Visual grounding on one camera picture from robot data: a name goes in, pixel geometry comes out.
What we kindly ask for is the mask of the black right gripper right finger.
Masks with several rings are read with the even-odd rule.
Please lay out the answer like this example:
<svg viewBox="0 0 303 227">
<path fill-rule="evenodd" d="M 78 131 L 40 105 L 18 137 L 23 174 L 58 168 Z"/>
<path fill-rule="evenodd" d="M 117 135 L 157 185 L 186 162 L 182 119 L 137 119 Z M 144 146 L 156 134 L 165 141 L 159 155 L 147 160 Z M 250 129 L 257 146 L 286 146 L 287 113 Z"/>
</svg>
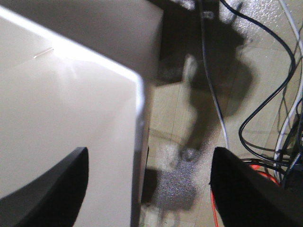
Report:
<svg viewBox="0 0 303 227">
<path fill-rule="evenodd" d="M 210 186 L 226 227 L 301 227 L 303 199 L 282 189 L 226 148 L 213 153 Z"/>
</svg>

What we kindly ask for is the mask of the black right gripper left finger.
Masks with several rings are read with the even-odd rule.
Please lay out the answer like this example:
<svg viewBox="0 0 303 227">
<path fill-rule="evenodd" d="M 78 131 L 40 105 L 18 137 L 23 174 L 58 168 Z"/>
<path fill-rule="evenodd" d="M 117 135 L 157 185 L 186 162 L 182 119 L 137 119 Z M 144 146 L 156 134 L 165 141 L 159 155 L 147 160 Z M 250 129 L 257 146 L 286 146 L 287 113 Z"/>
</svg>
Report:
<svg viewBox="0 0 303 227">
<path fill-rule="evenodd" d="M 40 177 L 1 198 L 2 227 L 72 227 L 89 180 L 89 154 L 76 148 Z"/>
</svg>

